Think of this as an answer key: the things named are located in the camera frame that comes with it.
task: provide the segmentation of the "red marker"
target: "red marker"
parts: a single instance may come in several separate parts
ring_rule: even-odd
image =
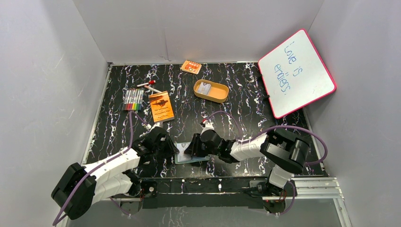
[[[151,80],[151,81],[149,81],[149,83],[139,84],[139,85],[137,85],[137,87],[141,87],[141,86],[149,85],[149,84],[154,84],[154,83],[156,83],[156,81],[155,80]]]

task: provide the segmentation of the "marble tabletop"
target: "marble tabletop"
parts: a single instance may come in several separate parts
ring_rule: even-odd
[[[156,80],[153,87],[168,91],[173,105],[175,119],[164,123],[174,142],[189,142],[194,133],[200,133],[199,123],[217,110],[224,110],[239,122],[246,137],[256,135],[273,125],[296,125],[307,128],[303,110],[296,111],[282,119],[275,119],[266,96],[263,84],[258,82],[260,71],[257,63],[211,63],[203,64],[198,75],[183,72],[179,64],[163,65],[125,65],[112,66],[107,82],[105,96],[97,119],[94,136],[89,147],[87,163],[93,163],[115,154],[129,143],[130,129],[128,112],[122,110],[123,97],[127,89],[137,84]],[[199,79],[221,83],[229,88],[229,97],[222,104],[214,103],[194,95],[193,85]],[[146,89],[144,108],[139,116],[153,124]],[[232,119],[225,115],[211,118],[215,131],[224,139],[234,139],[238,131]],[[133,119],[134,139],[144,135],[147,130],[135,117]],[[294,131],[304,136],[312,144],[311,137],[303,132]],[[314,146],[307,161],[318,159]],[[265,157],[250,158],[239,163],[227,164],[212,156],[209,161],[179,164],[173,158],[154,160],[134,171],[142,178],[160,177],[244,177],[267,176],[274,163]],[[319,165],[306,167],[301,175],[325,175]]]

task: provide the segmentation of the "red frame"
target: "red frame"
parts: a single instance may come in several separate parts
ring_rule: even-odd
[[[314,101],[316,101],[316,100],[318,100],[318,99],[321,99],[321,98],[325,97],[326,95],[329,95],[329,94],[333,93],[333,92],[337,89],[337,84],[336,84],[336,82],[334,81],[334,79],[333,79],[333,77],[331,76],[329,70],[327,69],[326,65],[324,64],[324,62],[323,62],[323,60],[322,60],[322,58],[321,58],[319,52],[317,51],[316,47],[314,46],[314,43],[313,43],[312,40],[311,40],[311,37],[309,36],[308,32],[307,32],[304,28],[299,29],[297,32],[295,32],[292,36],[290,36],[289,38],[287,38],[285,41],[287,41],[288,39],[290,39],[291,37],[293,37],[296,33],[298,33],[298,32],[301,31],[301,30],[305,31],[305,34],[306,34],[306,36],[308,37],[309,41],[311,42],[311,44],[312,44],[312,46],[313,46],[313,48],[314,48],[314,51],[316,52],[317,56],[318,56],[319,59],[320,59],[320,62],[322,62],[324,68],[326,69],[327,74],[329,75],[331,81],[333,82],[333,84],[334,84],[334,89],[333,89],[333,91],[328,92],[327,94],[325,94],[325,95],[323,95],[323,96],[321,96],[321,97],[319,97],[319,98],[317,98],[317,99],[315,99],[315,100],[313,100],[313,101],[311,101],[311,102],[309,102],[309,103],[307,103],[307,104],[305,104],[305,105],[303,105],[303,106],[301,106],[301,107],[299,107],[299,108],[297,108],[297,109],[295,109],[295,110],[293,110],[293,111],[290,111],[290,112],[288,112],[288,113],[286,113],[286,114],[284,114],[284,115],[282,115],[282,116],[280,116],[280,117],[277,117],[276,114],[274,113],[274,109],[273,109],[273,107],[272,107],[272,105],[271,105],[271,101],[270,101],[270,98],[269,98],[271,110],[273,111],[273,115],[274,115],[274,117],[275,117],[276,119],[282,118],[282,117],[284,117],[284,116],[286,116],[286,115],[288,115],[288,114],[290,114],[290,113],[292,113],[292,112],[295,112],[295,111],[297,111],[297,110],[299,110],[299,109],[301,109],[301,108],[303,108],[303,107],[305,107],[305,106],[311,104],[312,102],[314,102]],[[280,45],[278,45],[276,48],[274,48],[273,50],[271,50],[269,53],[271,53],[272,51],[276,50]],[[260,71],[261,74],[262,74],[262,80],[263,80],[263,83],[264,83],[264,87],[266,88],[266,92],[267,92],[267,94],[269,94],[269,92],[268,92],[268,90],[267,90],[267,87],[266,87],[266,83],[264,82],[264,78],[263,78],[263,73],[262,73],[262,70],[261,70],[261,66],[259,65],[260,60],[261,60],[261,59],[259,59],[259,61],[258,61],[259,71]]]

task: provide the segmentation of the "whiteboard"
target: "whiteboard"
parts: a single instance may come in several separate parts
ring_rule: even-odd
[[[282,118],[336,89],[304,29],[266,54],[258,64],[275,118]]]

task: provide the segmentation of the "yellow tray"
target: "yellow tray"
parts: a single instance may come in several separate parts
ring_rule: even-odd
[[[211,84],[211,88],[208,95],[200,94],[197,92],[202,82]],[[223,103],[228,98],[228,87],[226,85],[218,84],[205,79],[198,80],[193,86],[193,92],[199,98],[204,98],[216,103]]]

